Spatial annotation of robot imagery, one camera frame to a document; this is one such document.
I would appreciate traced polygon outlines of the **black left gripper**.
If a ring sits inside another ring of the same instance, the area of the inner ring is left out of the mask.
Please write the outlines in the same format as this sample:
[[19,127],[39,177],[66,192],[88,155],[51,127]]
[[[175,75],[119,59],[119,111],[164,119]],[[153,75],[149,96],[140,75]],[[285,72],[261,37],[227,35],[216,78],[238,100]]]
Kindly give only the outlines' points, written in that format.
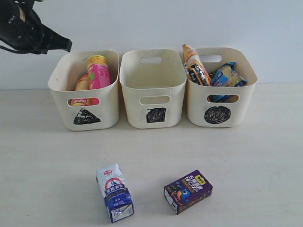
[[35,0],[0,2],[0,41],[2,50],[16,54],[47,54],[49,50],[71,51],[72,41],[53,30],[46,32],[34,11]]

